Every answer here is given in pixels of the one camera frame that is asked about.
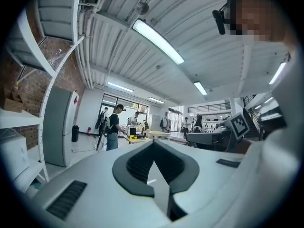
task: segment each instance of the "corrugated metal ceiling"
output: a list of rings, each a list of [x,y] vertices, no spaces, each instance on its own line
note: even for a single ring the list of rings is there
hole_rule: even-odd
[[[108,0],[107,13],[131,24],[139,0]],[[205,100],[237,97],[244,60],[244,43],[230,35],[221,36],[211,12],[226,0],[141,0],[149,4],[140,16],[160,32],[185,62],[172,66],[159,51],[115,25],[94,19],[90,62],[162,92],[182,103],[202,102],[191,83],[199,80],[208,91]],[[282,45],[255,43],[241,95],[269,90],[269,81],[286,55]],[[93,76],[103,84],[105,78]]]

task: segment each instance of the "white metal shelf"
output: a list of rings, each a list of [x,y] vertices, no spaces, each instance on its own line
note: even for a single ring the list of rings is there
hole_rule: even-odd
[[[0,129],[11,127],[23,127],[41,124],[42,119],[24,110],[22,113],[4,111],[0,108]]]
[[[33,180],[37,177],[39,172],[43,169],[43,164],[32,160],[29,160],[29,167],[27,167],[14,181],[15,187],[22,191],[25,192],[30,184],[33,182]]]

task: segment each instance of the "ceiling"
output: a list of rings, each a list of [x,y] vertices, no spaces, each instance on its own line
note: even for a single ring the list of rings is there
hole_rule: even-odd
[[[134,12],[139,1],[149,4],[145,15]],[[248,44],[229,33],[221,36],[211,13],[225,1],[106,0],[92,23],[92,77],[103,85],[110,72],[109,77],[120,85],[136,88],[133,95],[146,100],[156,97],[171,106],[268,92],[287,50],[282,44]],[[137,18],[163,35],[185,62],[176,65],[129,29]],[[207,96],[193,85],[195,81],[202,83]]]

